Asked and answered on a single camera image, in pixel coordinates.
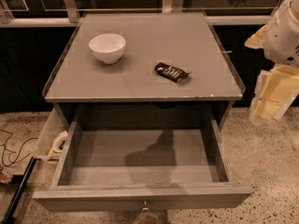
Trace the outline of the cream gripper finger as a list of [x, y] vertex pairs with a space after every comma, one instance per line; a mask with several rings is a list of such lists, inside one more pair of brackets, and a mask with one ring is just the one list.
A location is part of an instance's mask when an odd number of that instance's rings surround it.
[[267, 74], [254, 110], [260, 119], [281, 119], [299, 90], [299, 67], [276, 64]]
[[254, 97], [252, 98], [251, 104], [249, 107], [249, 120], [251, 122], [261, 122], [262, 121], [260, 118], [258, 118], [254, 115], [254, 110], [259, 101], [259, 96], [263, 90], [263, 85], [266, 81], [267, 74], [268, 74], [267, 71], [262, 70], [257, 77], [257, 81], [256, 81], [255, 88], [254, 88]]

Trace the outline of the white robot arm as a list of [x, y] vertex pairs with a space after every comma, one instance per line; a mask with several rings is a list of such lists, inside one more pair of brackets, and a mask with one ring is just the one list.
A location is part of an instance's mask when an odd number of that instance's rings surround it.
[[258, 76], [250, 119], [281, 119], [299, 93], [299, 0], [285, 0], [245, 46], [263, 49], [274, 67]]

